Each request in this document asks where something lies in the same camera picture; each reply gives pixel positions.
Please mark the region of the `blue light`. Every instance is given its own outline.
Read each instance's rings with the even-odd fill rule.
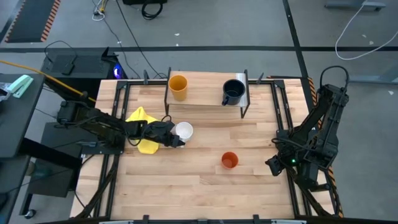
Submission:
[[[122,66],[120,66],[119,63],[117,63],[117,64],[113,67],[113,76],[114,76],[116,79],[122,79],[122,73],[123,73]]]

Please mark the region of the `white cup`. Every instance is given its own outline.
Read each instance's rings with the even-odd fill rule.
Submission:
[[[188,122],[180,122],[175,126],[175,133],[180,136],[181,141],[187,142],[192,137],[193,127]]]

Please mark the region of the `black mug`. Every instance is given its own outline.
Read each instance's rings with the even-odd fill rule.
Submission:
[[[246,88],[239,80],[228,80],[223,86],[224,97],[222,105],[236,105],[244,95]]]

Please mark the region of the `red cup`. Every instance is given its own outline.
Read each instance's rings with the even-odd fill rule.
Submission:
[[[233,152],[226,152],[223,154],[223,157],[221,158],[221,165],[223,165],[225,169],[232,169],[236,167],[238,162],[239,162],[238,156]]]

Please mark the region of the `yellow cup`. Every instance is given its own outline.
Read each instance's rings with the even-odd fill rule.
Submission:
[[[183,101],[187,97],[188,80],[182,75],[174,75],[169,80],[169,88],[173,93],[174,99]]]

